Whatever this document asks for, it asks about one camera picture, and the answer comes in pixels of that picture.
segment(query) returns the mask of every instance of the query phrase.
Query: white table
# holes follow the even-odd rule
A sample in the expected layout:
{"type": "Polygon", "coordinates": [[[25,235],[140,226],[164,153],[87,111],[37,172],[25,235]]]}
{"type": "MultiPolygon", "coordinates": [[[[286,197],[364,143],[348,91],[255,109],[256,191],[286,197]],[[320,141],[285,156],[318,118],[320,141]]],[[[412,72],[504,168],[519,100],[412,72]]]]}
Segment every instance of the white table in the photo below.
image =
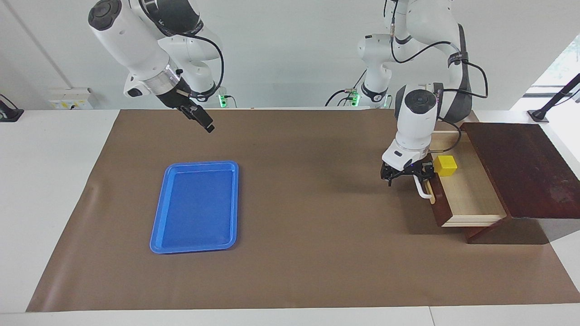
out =
{"type": "MultiPolygon", "coordinates": [[[[0,124],[0,325],[578,325],[580,304],[25,314],[34,289],[115,121],[117,110],[27,111],[0,124]]],[[[526,122],[524,113],[481,111],[482,121],[526,122]]],[[[580,162],[551,130],[580,175],[580,162]]],[[[580,233],[553,243],[580,288],[580,233]]]]}

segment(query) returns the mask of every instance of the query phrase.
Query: brown mat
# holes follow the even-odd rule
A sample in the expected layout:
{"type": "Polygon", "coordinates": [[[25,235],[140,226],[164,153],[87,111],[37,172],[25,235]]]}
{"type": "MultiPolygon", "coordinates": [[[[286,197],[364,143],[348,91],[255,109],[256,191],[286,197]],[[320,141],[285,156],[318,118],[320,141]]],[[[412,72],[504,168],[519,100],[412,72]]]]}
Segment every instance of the brown mat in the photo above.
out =
{"type": "Polygon", "coordinates": [[[413,180],[388,188],[392,111],[122,111],[28,311],[580,302],[550,245],[468,245],[413,180]],[[165,168],[234,160],[238,242],[156,255],[165,168]]]}

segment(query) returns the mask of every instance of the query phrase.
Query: blue plastic tray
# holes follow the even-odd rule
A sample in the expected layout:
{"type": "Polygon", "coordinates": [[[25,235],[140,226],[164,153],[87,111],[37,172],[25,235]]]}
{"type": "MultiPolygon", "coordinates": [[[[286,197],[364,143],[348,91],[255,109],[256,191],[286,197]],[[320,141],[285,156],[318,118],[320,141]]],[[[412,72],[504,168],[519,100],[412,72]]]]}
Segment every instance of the blue plastic tray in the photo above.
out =
{"type": "Polygon", "coordinates": [[[224,250],[238,222],[238,164],[173,164],[165,171],[150,248],[155,253],[224,250]]]}

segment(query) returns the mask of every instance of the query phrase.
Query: white wall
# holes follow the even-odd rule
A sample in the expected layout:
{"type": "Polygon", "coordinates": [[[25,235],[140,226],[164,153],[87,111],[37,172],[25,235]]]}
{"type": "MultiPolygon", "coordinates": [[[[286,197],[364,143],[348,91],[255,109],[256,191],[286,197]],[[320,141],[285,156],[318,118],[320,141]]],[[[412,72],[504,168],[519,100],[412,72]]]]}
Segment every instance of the white wall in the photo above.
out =
{"type": "MultiPolygon", "coordinates": [[[[96,0],[1,0],[0,90],[29,108],[45,108],[48,87],[62,87],[16,22],[8,1],[75,87],[90,87],[104,108],[159,108],[154,97],[127,99],[126,70],[114,61],[87,24],[96,0]],[[13,72],[5,77],[5,67],[13,72]],[[30,95],[16,84],[30,84],[30,95]]],[[[387,32],[382,0],[198,0],[206,25],[223,40],[224,85],[243,107],[321,106],[334,91],[350,87],[364,65],[358,40],[387,32]]],[[[455,0],[456,19],[467,33],[471,61],[490,79],[490,99],[475,108],[508,110],[580,33],[577,0],[455,0]]],[[[393,65],[390,92],[406,83],[445,81],[446,59],[429,50],[415,62],[393,65]]],[[[219,63],[211,63],[215,74],[219,63]]],[[[476,71],[475,91],[483,90],[476,71]]]]}

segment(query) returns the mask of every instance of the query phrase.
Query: yellow block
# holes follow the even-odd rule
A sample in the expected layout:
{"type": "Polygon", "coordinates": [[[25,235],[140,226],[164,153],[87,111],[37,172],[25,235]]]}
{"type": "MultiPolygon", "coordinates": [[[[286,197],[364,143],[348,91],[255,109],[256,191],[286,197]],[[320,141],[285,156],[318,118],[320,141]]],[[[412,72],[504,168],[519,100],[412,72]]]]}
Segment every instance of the yellow block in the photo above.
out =
{"type": "Polygon", "coordinates": [[[439,155],[433,161],[433,167],[439,176],[452,176],[457,171],[457,163],[451,155],[439,155]]]}

